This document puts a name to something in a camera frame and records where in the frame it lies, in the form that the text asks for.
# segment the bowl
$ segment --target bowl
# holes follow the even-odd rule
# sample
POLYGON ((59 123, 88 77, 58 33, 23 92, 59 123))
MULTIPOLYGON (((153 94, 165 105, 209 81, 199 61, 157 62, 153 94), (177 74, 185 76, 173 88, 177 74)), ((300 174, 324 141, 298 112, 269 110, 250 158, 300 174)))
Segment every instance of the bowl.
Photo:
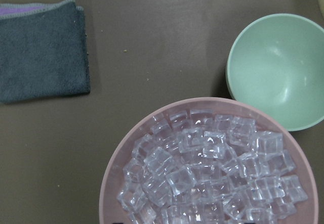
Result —
POLYGON ((228 57, 232 98, 273 117, 288 131, 324 119, 324 29, 293 14, 273 14, 248 25, 228 57))
POLYGON ((194 98, 169 104, 142 119, 127 133, 110 158, 103 177, 99 200, 100 224, 131 223, 127 217, 127 213, 123 210, 116 197, 123 187, 123 167, 131 159, 134 140, 150 132, 152 118, 154 116, 160 115, 161 113, 168 115, 184 109, 194 108, 212 109, 217 114, 251 117, 262 128, 282 132, 285 148, 289 151, 296 164, 296 169, 291 174, 296 174, 299 177, 300 183, 308 195, 308 200, 297 203, 297 213, 279 221, 279 224, 317 224, 318 196, 316 184, 310 165, 297 142, 279 123, 260 110, 235 100, 223 98, 194 98))

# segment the mint green bowl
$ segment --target mint green bowl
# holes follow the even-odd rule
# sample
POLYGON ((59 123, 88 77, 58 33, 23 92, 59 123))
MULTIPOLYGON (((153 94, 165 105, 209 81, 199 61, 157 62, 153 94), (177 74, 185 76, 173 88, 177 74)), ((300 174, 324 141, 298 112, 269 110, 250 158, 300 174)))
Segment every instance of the mint green bowl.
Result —
POLYGON ((293 14, 273 14, 248 25, 226 66, 237 101, 270 115, 289 131, 324 119, 324 29, 293 14))

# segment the brown table surface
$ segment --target brown table surface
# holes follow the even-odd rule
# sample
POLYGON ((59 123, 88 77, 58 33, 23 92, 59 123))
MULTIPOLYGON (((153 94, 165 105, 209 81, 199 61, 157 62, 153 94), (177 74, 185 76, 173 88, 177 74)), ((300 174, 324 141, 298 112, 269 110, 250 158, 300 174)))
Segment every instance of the brown table surface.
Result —
MULTIPOLYGON (((0 106, 0 223, 98 223, 102 177, 123 136, 166 104, 229 98, 227 56, 249 23, 293 13, 324 26, 317 0, 76 3, 86 15, 92 91, 0 106)), ((292 135, 313 169, 324 223, 324 122, 292 135)))

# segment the dark gray towel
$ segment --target dark gray towel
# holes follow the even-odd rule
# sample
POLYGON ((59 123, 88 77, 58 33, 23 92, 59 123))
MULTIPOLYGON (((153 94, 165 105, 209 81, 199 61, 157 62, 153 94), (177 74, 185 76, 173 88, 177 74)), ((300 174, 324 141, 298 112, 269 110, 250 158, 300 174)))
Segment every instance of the dark gray towel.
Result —
POLYGON ((90 92, 84 12, 74 0, 1 10, 0 102, 90 92))

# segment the purple cloth underside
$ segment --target purple cloth underside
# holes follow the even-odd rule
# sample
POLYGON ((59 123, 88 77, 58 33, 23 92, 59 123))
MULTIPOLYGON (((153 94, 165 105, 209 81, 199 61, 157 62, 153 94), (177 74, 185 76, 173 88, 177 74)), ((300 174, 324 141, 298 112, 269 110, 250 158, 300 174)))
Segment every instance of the purple cloth underside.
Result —
POLYGON ((21 7, 21 8, 1 8, 0 7, 0 15, 12 14, 12 13, 25 13, 30 12, 36 9, 43 8, 44 6, 36 6, 36 7, 21 7))

